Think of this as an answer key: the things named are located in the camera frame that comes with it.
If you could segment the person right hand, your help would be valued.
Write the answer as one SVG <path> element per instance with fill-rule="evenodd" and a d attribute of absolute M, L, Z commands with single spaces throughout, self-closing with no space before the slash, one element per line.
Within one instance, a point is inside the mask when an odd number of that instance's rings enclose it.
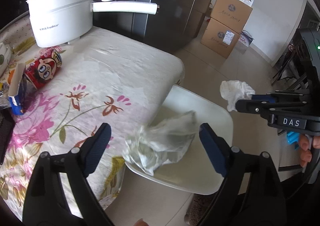
<path fill-rule="evenodd" d="M 319 143 L 320 143 L 319 136 L 315 136 L 313 138 L 312 146 L 315 149 L 319 149 Z M 311 146 L 310 146 L 309 139 L 307 138 L 306 135 L 300 134 L 299 140 L 298 140 L 298 145 L 300 147 L 300 149 L 299 149 L 300 166 L 301 167 L 306 167 L 307 164 L 310 163 L 311 159 L 312 159 L 312 153 L 311 153 L 311 150 L 310 150 Z"/>

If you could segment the person left hand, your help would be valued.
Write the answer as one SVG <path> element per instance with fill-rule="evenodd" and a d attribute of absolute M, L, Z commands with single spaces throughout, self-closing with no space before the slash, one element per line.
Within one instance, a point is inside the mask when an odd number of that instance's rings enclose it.
<path fill-rule="evenodd" d="M 134 224 L 134 226 L 149 226 L 149 225 L 141 218 Z"/>

